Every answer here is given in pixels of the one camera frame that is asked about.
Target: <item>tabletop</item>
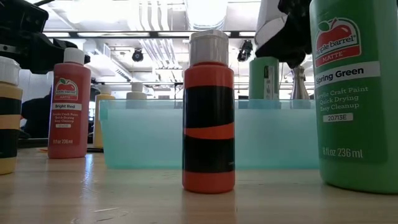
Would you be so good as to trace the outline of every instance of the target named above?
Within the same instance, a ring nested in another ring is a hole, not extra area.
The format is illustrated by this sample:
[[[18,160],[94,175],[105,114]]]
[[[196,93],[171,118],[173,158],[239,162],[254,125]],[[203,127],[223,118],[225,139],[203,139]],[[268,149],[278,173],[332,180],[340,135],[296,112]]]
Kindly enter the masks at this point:
[[[322,184],[317,170],[238,171],[235,190],[186,192],[180,170],[111,170],[103,154],[19,152],[0,176],[1,224],[398,223],[398,197]]]

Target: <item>spring green label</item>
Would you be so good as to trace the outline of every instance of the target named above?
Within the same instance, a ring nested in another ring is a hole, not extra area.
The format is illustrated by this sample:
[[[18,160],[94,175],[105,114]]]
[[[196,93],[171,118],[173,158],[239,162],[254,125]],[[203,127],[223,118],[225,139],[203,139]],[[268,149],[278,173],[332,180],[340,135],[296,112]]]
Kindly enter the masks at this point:
[[[320,157],[385,162],[373,2],[339,1],[311,15],[311,30]]]

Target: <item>red paint bottle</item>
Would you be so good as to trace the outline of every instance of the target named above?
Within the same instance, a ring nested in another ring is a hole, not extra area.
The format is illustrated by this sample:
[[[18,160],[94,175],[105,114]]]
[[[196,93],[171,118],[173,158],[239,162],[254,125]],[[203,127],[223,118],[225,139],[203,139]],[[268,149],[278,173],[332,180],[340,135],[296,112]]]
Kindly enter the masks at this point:
[[[84,157],[87,152],[91,71],[85,54],[66,48],[63,63],[54,67],[49,133],[49,158]]]
[[[218,194],[235,185],[234,73],[227,64],[225,33],[192,34],[184,74],[182,162],[182,184],[191,192]]]

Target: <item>white flip cap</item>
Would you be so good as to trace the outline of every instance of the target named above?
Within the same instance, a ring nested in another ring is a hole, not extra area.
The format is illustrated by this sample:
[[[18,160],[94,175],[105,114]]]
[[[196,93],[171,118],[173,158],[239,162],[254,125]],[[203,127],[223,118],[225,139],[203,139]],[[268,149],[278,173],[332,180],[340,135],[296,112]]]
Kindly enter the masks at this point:
[[[142,92],[143,88],[144,88],[144,86],[140,82],[134,82],[134,83],[132,82],[131,83],[131,91]]]
[[[206,30],[191,35],[190,67],[200,62],[228,64],[228,35],[220,30]]]
[[[85,64],[85,53],[82,50],[68,47],[65,49],[63,53],[63,62],[73,62],[78,63],[80,65]]]
[[[0,82],[19,84],[19,64],[11,58],[0,56]]]
[[[99,85],[98,88],[101,91],[101,94],[110,95],[112,93],[111,87],[109,87],[107,85]]]

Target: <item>plastic tub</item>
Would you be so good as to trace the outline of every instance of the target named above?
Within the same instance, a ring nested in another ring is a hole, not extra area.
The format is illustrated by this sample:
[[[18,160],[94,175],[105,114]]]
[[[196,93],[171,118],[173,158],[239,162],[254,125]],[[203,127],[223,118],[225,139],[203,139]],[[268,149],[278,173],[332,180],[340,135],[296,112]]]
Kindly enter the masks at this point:
[[[235,102],[237,169],[318,168],[315,104]],[[181,169],[182,101],[101,100],[105,163],[115,169]]]

